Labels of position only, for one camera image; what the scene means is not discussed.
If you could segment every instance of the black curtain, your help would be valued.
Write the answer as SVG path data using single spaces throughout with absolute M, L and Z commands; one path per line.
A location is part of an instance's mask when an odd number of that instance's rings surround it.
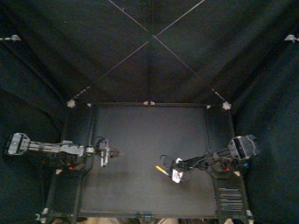
M 0 37 L 13 34 L 0 14 Z M 0 223 L 36 223 L 51 174 L 41 169 L 43 157 L 5 156 L 5 143 L 14 132 L 36 141 L 59 142 L 65 108 L 24 42 L 0 42 L 0 105 Z
M 235 104 L 237 134 L 256 135 L 261 150 L 245 179 L 249 207 L 261 223 L 299 223 L 297 62 L 299 43 L 281 42 Z

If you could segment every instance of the metal bracket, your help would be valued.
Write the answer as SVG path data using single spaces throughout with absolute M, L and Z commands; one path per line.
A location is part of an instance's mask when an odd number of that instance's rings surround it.
M 152 220 L 153 220 L 153 216 L 152 216 L 152 214 L 151 214 L 151 213 L 145 213 L 145 214 L 144 214 L 144 221 L 149 222 L 149 221 L 152 221 Z

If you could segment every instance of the metal frame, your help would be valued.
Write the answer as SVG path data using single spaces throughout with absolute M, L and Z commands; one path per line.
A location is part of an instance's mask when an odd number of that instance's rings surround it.
M 129 103 L 100 103 L 99 105 L 112 105 L 112 106 L 144 106 L 141 103 L 137 104 L 129 104 Z M 200 104 L 159 104 L 159 107 L 203 107 Z M 232 122 L 231 122 L 231 113 L 229 111 L 221 111 L 223 115 L 227 116 L 228 119 L 228 126 L 229 126 L 229 133 L 231 133 L 231 137 L 235 136 L 235 132 L 233 132 L 233 127 L 232 127 Z M 92 130 L 93 130 L 93 109 L 91 108 L 89 110 L 89 124 L 88 124 L 88 143 L 91 143 L 91 136 L 92 136 Z M 212 142 L 212 138 L 209 137 L 209 129 L 211 129 L 211 112 L 209 110 L 205 108 L 204 109 L 204 116 L 205 116 L 205 135 L 207 135 L 207 145 L 208 148 L 211 147 L 211 142 Z M 49 197 L 48 197 L 48 201 L 47 201 L 47 208 L 49 209 L 49 212 L 47 214 L 48 216 L 48 220 L 47 223 L 51 223 L 51 221 L 53 220 L 55 217 L 67 217 L 69 219 L 71 224 L 76 223 L 76 219 L 79 217 L 117 217 L 117 218 L 144 218 L 147 220 L 152 219 L 153 216 L 151 213 L 85 213 L 80 211 L 80 202 L 81 202 L 81 188 L 84 186 L 84 178 L 85 178 L 85 174 L 88 172 L 91 168 L 91 163 L 88 164 L 87 169 L 81 172 L 81 173 L 73 173 L 73 176 L 76 176 L 77 178 L 77 185 L 73 186 L 76 187 L 76 195 L 72 197 L 73 199 L 73 208 L 72 208 L 72 212 L 71 213 L 60 213 L 59 211 L 52 211 L 52 200 L 53 200 L 53 196 L 55 196 L 55 191 L 56 191 L 56 180 L 57 180 L 57 175 L 53 174 L 52 177 L 52 183 L 51 183 L 51 192 L 49 192 Z M 237 188 L 241 192 L 241 201 L 243 201 L 243 210 L 240 211 L 240 213 L 233 213 L 233 215 L 223 213 L 223 211 L 220 210 L 220 192 L 219 192 L 219 186 L 220 184 L 223 184 L 223 179 L 213 179 L 213 188 L 215 188 L 215 195 L 216 195 L 216 205 L 217 205 L 217 211 L 215 212 L 215 216 L 181 216 L 177 217 L 176 215 L 171 215 L 172 217 L 169 217 L 169 215 L 156 215 L 155 218 L 181 218 L 181 219 L 219 219 L 219 223 L 223 224 L 225 222 L 227 219 L 240 219 L 244 224 L 248 224 L 248 217 L 247 217 L 247 210 L 248 210 L 248 200 L 247 200 L 247 194 L 245 194 L 245 188 L 244 188 L 244 183 L 243 183 L 243 178 L 241 176 L 237 178 Z

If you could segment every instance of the small object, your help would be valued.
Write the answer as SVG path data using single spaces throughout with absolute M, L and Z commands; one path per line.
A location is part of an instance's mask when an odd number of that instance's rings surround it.
M 292 42 L 295 42 L 295 41 L 299 41 L 299 38 L 296 38 L 293 34 L 289 34 L 284 38 L 284 41 L 292 41 Z
M 41 216 L 39 214 L 36 214 L 35 216 L 36 216 L 36 220 L 40 221 L 41 220 Z
M 244 167 L 244 168 L 248 168 L 248 163 L 244 163 L 244 164 L 243 164 L 243 167 Z
M 221 104 L 221 107 L 225 109 L 225 110 L 229 110 L 231 109 L 231 104 L 224 101 L 223 104 Z
M 0 41 L 21 41 L 20 37 L 17 35 L 13 35 L 10 38 L 0 38 Z
M 144 222 L 149 222 L 149 221 L 152 221 L 152 220 L 153 220 L 152 215 L 151 215 L 149 213 L 145 213 L 145 214 L 144 214 Z
M 169 174 L 165 172 L 165 170 L 157 165 L 156 167 L 156 170 L 159 171 L 159 172 L 161 172 L 164 175 L 167 175 L 167 176 L 169 176 Z
M 240 173 L 239 171 L 233 171 L 235 175 L 239 177 L 240 176 Z
M 253 216 L 249 210 L 247 210 L 247 216 Z
M 73 108 L 76 106 L 76 102 L 73 100 L 69 100 L 67 102 L 67 105 L 68 105 L 69 108 Z
M 18 37 L 17 35 L 13 35 L 13 36 L 10 37 L 10 40 L 12 40 L 12 41 L 21 41 L 21 39 L 20 39 L 20 37 Z
M 144 105 L 145 106 L 153 106 L 155 105 L 155 102 L 153 101 L 144 101 Z
M 43 211 L 41 211 L 41 214 L 47 214 L 48 212 L 49 212 L 49 208 L 45 207 L 45 208 L 43 209 Z
M 60 175 L 61 169 L 57 169 L 55 173 L 56 173 L 56 175 Z

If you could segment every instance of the black fabric backdrop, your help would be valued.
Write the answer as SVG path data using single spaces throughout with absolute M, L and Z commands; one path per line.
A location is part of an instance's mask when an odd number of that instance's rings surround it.
M 299 34 L 297 1 L 203 1 L 157 35 L 191 69 L 152 35 L 199 1 L 113 3 L 1 1 L 0 36 L 23 39 L 0 45 L 1 146 L 14 132 L 57 142 L 67 101 L 92 83 L 77 101 L 220 103 L 213 87 L 235 105 L 237 133 L 259 137 L 252 212 L 263 222 L 296 223 L 299 43 L 284 38 Z M 0 161 L 0 222 L 31 219 L 43 203 L 40 158 Z

